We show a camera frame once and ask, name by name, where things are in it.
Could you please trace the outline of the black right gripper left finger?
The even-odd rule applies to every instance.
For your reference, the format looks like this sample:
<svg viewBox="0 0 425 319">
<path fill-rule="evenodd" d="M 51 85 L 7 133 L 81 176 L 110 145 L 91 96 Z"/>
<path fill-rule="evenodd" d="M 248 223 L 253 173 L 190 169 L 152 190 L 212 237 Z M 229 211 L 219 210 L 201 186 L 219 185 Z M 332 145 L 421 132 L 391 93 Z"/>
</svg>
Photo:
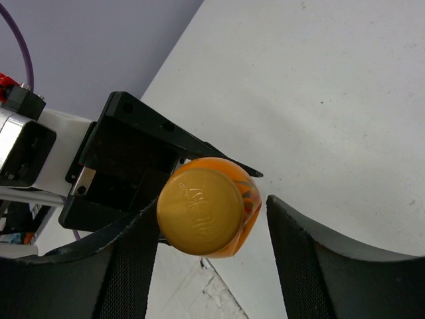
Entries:
<svg viewBox="0 0 425 319">
<path fill-rule="evenodd" d="M 145 318 L 156 205 L 43 256 L 1 258 L 1 317 Z"/>
</svg>

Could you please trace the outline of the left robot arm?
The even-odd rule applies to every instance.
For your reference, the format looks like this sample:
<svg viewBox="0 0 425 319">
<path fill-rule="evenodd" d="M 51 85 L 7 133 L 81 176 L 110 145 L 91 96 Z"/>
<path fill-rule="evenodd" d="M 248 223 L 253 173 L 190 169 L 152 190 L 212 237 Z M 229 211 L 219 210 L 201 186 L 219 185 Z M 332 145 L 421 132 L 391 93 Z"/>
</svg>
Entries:
<svg viewBox="0 0 425 319">
<path fill-rule="evenodd" d="M 92 121 L 2 88 L 1 233 L 35 233 L 60 206 L 66 229 L 117 227 L 159 241 L 155 200 L 180 165 L 200 158 L 224 154 L 127 92 L 111 93 Z"/>
</svg>

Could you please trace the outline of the orange bottle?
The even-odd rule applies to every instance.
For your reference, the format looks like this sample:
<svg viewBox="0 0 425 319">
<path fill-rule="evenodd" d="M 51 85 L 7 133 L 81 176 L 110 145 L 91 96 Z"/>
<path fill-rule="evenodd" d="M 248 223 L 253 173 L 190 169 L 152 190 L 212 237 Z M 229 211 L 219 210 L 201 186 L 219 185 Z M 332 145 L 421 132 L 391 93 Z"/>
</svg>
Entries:
<svg viewBox="0 0 425 319">
<path fill-rule="evenodd" d="M 200 158 L 180 167 L 157 200 L 157 222 L 168 243 L 189 255 L 234 256 L 261 210 L 260 192 L 241 166 Z"/>
</svg>

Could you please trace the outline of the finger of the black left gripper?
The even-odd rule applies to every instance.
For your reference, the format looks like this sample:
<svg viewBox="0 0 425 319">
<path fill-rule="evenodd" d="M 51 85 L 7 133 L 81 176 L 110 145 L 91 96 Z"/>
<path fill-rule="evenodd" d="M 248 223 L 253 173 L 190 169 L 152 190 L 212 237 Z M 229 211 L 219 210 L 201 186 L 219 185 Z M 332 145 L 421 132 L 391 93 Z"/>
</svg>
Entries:
<svg viewBox="0 0 425 319">
<path fill-rule="evenodd" d="M 239 165 L 251 177 L 263 176 L 260 171 L 228 157 L 212 144 L 184 130 L 128 92 L 112 92 L 109 95 L 99 117 L 100 120 L 104 118 L 121 123 L 134 133 L 143 133 L 158 140 L 185 159 L 222 158 Z"/>
</svg>

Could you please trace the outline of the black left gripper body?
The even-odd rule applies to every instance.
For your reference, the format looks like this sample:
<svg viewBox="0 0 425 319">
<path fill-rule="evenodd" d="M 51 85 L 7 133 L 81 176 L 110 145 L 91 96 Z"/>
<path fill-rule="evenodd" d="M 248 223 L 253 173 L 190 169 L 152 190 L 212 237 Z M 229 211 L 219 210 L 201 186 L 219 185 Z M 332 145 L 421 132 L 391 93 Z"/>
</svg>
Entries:
<svg viewBox="0 0 425 319">
<path fill-rule="evenodd" d="M 80 181 L 64 204 L 60 225 L 97 231 L 142 210 L 181 158 L 154 138 L 108 118 L 98 120 L 78 152 Z"/>
</svg>

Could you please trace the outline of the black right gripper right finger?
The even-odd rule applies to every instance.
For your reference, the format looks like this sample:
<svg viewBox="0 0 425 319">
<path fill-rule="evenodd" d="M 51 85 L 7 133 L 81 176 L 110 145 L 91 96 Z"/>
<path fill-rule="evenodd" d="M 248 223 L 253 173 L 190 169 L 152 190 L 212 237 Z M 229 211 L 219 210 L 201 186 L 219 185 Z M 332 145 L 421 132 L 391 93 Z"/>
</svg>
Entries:
<svg viewBox="0 0 425 319">
<path fill-rule="evenodd" d="M 288 318 L 424 317 L 424 257 L 354 240 L 275 195 L 266 208 Z"/>
</svg>

